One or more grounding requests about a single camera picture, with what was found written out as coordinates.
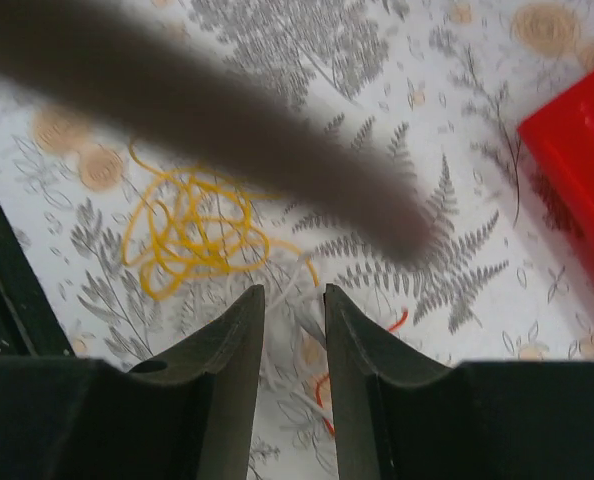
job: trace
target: gray fern pattern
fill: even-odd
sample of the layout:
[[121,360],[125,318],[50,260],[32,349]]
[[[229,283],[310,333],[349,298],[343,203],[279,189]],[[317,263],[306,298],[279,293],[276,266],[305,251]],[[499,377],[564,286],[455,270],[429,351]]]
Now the gray fern pattern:
[[[366,15],[365,0],[191,0],[190,18],[234,47],[227,67],[299,110],[310,83],[322,78],[352,100],[381,74],[388,43]],[[402,1],[384,0],[400,18]]]
[[86,282],[77,295],[79,303],[108,326],[110,335],[104,343],[122,364],[151,357],[150,335],[163,329],[160,303],[123,266],[121,235],[103,228],[103,214],[93,208],[90,199],[77,207],[76,218],[70,240],[79,255],[96,260],[101,270],[98,276],[86,271]]
[[[351,149],[364,148],[372,141],[374,120],[369,118],[359,129]],[[386,150],[389,161],[400,173],[402,181],[414,186],[416,175],[408,152],[408,125],[399,125]],[[352,258],[337,280],[346,288],[376,287],[417,301],[413,324],[442,307],[449,309],[448,329],[455,333],[468,321],[478,321],[472,306],[485,286],[498,276],[508,262],[485,267],[471,267],[499,220],[495,212],[475,231],[456,235],[453,219],[459,215],[457,194],[444,155],[437,187],[425,202],[425,215],[431,225],[433,239],[425,251],[407,265],[395,265],[384,259],[356,232],[342,234],[315,247],[315,253],[328,258]],[[307,228],[339,226],[325,216],[312,213],[297,221],[293,232]]]
[[480,78],[480,65],[473,54],[472,46],[459,41],[449,29],[436,27],[430,32],[429,45],[444,57],[456,60],[460,70],[451,72],[450,83],[472,93],[473,99],[462,107],[463,117],[479,117],[499,137],[502,148],[484,142],[471,144],[473,151],[491,161],[504,179],[514,188],[516,194],[514,225],[519,219],[519,174],[522,142],[519,134],[508,126],[504,116],[504,106],[510,100],[508,81],[503,81],[495,90],[486,87]]
[[260,469],[270,460],[279,460],[280,454],[278,447],[270,445],[260,437],[255,438],[248,454],[248,480],[269,480],[262,476]]

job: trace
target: floral pattern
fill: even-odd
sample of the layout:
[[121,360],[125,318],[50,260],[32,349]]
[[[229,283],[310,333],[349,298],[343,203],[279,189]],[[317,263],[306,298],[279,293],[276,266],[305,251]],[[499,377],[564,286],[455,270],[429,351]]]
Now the floral pattern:
[[[451,366],[594,360],[594,285],[568,244],[583,235],[516,134],[523,118],[594,70],[594,0],[113,7],[265,89],[357,158],[381,154],[416,191],[436,240],[405,265],[325,212],[291,199],[253,202],[256,227],[308,252],[320,280],[341,285],[379,325]],[[121,246],[143,251],[147,228],[126,235],[135,207],[145,196],[170,202],[175,188],[162,183],[146,195],[152,176],[128,143],[127,133],[0,78],[0,203],[73,350],[128,369],[261,283],[269,305],[279,303],[267,320],[272,376],[260,382],[248,480],[336,478],[323,326],[303,302],[313,290],[303,259],[276,249],[259,270],[188,281],[154,300]],[[140,158],[160,170],[199,160],[148,145]],[[202,208],[231,214],[217,199]]]

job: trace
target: gray blurry object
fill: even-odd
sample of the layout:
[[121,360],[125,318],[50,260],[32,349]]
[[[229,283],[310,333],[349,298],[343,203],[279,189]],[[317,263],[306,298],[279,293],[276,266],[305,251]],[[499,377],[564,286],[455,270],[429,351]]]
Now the gray blurry object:
[[259,92],[145,31],[91,0],[0,0],[0,72],[179,153],[307,200],[391,257],[403,258],[421,243],[421,215],[379,162],[356,162]]

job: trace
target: fern leaf print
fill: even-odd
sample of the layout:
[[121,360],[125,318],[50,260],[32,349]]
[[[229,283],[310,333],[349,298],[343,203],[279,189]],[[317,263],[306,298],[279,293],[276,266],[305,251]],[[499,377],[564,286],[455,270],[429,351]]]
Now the fern leaf print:
[[[325,135],[337,139],[343,122],[342,116],[335,117],[325,127]],[[365,153],[373,148],[375,126],[374,117],[363,122],[351,141],[351,151]],[[392,166],[400,173],[402,182],[414,188],[417,177],[406,141],[408,130],[405,122],[398,125],[385,150]],[[345,270],[336,277],[336,281],[346,289],[375,288],[403,295],[408,302],[416,302],[413,325],[419,324],[433,312],[445,309],[448,330],[454,334],[467,322],[478,322],[474,305],[479,294],[508,266],[507,261],[492,266],[473,266],[477,254],[497,227],[499,212],[494,212],[475,230],[456,232],[455,220],[460,210],[446,155],[441,158],[437,186],[424,203],[424,213],[431,222],[433,240],[424,252],[408,264],[390,262],[356,232],[342,233],[320,243],[314,253],[335,259],[335,263],[352,261],[350,265],[344,265],[342,268]],[[293,233],[343,226],[336,218],[312,212],[295,223]]]

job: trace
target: black plastic claw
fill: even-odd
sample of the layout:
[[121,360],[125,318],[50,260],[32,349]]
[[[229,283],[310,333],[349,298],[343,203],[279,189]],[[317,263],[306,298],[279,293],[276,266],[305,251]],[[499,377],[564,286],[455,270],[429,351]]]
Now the black plastic claw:
[[339,287],[325,302],[341,479],[594,479],[594,363],[450,370]]
[[244,480],[263,330],[256,286],[127,374],[0,357],[0,479]]

